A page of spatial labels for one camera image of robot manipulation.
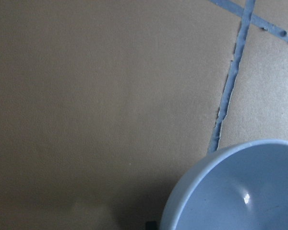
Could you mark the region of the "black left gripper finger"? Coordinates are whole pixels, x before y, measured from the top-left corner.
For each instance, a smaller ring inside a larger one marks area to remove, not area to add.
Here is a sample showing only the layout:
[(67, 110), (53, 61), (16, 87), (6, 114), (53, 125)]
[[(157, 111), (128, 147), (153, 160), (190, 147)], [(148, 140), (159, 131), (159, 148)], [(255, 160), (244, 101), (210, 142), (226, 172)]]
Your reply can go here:
[(145, 223), (145, 230), (157, 230), (157, 222), (156, 221), (147, 221)]

